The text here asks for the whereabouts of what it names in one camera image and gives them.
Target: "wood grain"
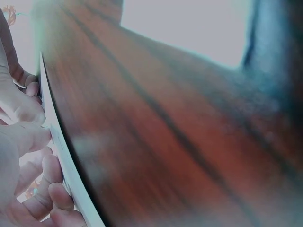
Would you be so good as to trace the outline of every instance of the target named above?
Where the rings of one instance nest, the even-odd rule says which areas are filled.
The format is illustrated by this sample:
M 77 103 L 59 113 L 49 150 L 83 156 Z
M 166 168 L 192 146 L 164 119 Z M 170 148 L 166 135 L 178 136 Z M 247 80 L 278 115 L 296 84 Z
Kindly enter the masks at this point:
M 43 0 L 34 13 L 65 138 L 105 224 L 301 226 L 303 145 L 286 103 L 297 87 L 257 63 L 257 37 L 275 38 L 258 36 L 257 20 L 245 69 L 231 71 L 121 28 L 121 5 Z

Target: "finger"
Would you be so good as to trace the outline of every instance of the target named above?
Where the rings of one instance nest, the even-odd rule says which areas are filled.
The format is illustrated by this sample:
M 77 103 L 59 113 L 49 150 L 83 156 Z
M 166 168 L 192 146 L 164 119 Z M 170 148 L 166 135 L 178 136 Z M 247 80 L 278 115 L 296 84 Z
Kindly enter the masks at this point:
M 40 105 L 42 104 L 42 100 L 41 100 L 40 97 L 34 96 L 33 99 L 34 99 L 36 102 L 38 102 Z
M 57 208 L 62 210 L 74 209 L 74 202 L 61 183 L 51 184 L 48 192 Z
M 56 156 L 48 155 L 43 159 L 43 174 L 34 196 L 23 202 L 37 220 L 42 220 L 53 208 L 53 201 L 48 192 L 49 185 L 63 181 L 59 160 Z
M 8 125 L 8 124 L 6 124 L 6 122 L 0 118 L 0 125 Z
M 67 211 L 54 209 L 51 212 L 51 219 L 58 227 L 87 227 L 83 216 L 76 210 Z
M 20 168 L 19 182 L 15 190 L 16 197 L 25 192 L 31 183 L 42 173 L 42 160 L 45 156 L 52 153 L 52 150 L 46 147 L 36 153 L 34 160 L 26 162 Z
M 17 144 L 20 157 L 27 152 L 45 148 L 51 139 L 49 129 L 27 122 L 8 126 L 0 125 L 0 132 L 8 135 Z
M 30 83 L 28 86 L 27 86 L 27 89 L 26 89 L 26 94 L 28 96 L 36 96 L 39 92 L 39 84 L 38 82 L 32 82 Z
M 10 117 L 0 108 L 0 124 L 1 125 L 8 125 L 8 124 L 12 124 L 12 120 L 10 119 Z
M 43 227 L 58 227 L 51 218 L 47 218 L 42 223 Z
M 37 81 L 37 77 L 24 71 L 24 69 L 18 62 L 14 66 L 14 70 L 11 72 L 11 75 L 16 84 L 25 88 L 27 88 L 30 83 Z

